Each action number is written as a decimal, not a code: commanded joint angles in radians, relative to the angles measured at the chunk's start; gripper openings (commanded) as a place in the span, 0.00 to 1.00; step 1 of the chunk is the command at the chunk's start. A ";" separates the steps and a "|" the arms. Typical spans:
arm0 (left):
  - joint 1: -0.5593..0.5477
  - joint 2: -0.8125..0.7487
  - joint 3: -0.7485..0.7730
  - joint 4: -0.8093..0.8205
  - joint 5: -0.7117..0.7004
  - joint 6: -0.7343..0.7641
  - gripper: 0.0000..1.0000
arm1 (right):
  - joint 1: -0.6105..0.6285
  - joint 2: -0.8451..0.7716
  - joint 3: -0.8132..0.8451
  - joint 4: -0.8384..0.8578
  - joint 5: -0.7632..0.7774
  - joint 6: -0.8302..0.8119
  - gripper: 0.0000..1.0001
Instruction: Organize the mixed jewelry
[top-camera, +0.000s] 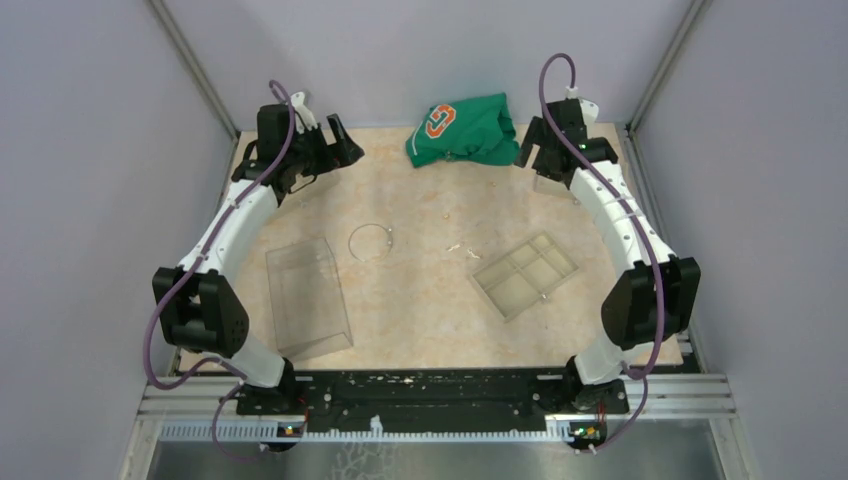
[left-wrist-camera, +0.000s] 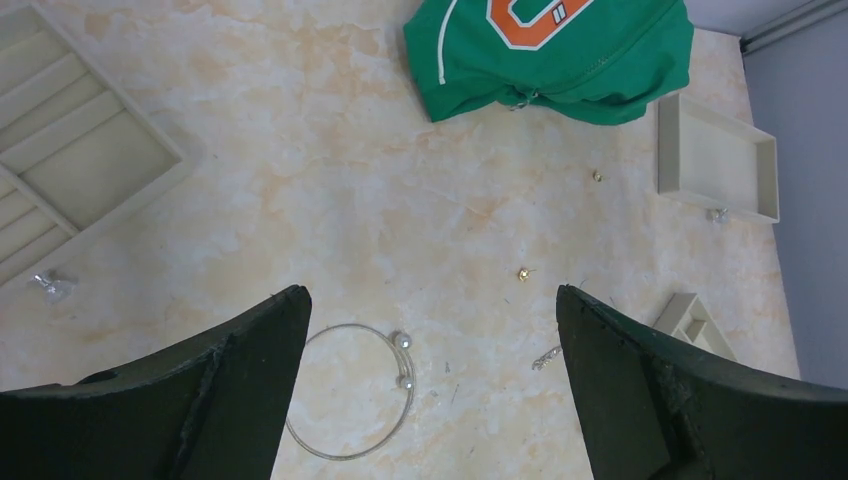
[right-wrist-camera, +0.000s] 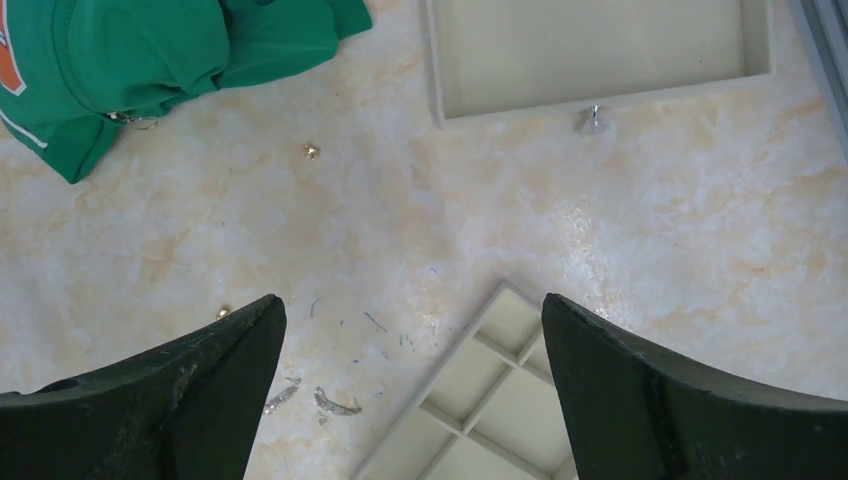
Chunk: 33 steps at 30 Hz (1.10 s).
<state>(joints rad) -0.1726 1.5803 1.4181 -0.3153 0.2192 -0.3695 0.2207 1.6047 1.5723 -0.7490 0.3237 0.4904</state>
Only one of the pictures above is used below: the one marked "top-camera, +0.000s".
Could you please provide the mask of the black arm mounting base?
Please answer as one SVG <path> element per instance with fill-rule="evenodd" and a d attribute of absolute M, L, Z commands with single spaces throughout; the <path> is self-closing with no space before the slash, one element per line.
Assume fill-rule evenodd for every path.
<path fill-rule="evenodd" d="M 539 432 L 548 414 L 626 414 L 616 379 L 583 385 L 570 366 L 423 370 L 313 370 L 274 388 L 244 386 L 240 415 L 303 415 L 312 433 L 477 434 Z"/>

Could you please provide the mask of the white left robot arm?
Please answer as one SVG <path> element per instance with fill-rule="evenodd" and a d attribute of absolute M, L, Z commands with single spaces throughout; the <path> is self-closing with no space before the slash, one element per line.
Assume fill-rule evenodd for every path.
<path fill-rule="evenodd" d="M 253 243 L 298 182 L 348 167 L 363 157 L 337 114 L 315 120 L 304 106 L 270 104 L 257 113 L 257 136 L 235 168 L 219 211 L 175 267 L 152 278 L 156 308 L 146 333 L 202 355 L 247 385 L 277 414 L 292 411 L 300 388 L 286 376 L 291 363 L 250 332 L 249 315 L 231 282 Z"/>

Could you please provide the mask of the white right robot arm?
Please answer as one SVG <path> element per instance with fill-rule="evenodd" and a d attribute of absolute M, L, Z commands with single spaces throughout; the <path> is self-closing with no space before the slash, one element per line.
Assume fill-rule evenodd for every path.
<path fill-rule="evenodd" d="M 576 376 L 563 385 L 567 406 L 588 412 L 601 400 L 602 384 L 651 355 L 658 332 L 669 338 L 688 328 L 701 269 L 694 258 L 678 256 L 650 225 L 609 140 L 589 137 L 580 100 L 550 102 L 547 109 L 532 119 L 521 155 L 538 146 L 534 170 L 564 184 L 588 212 L 618 277 L 601 306 L 600 332 L 570 360 Z"/>

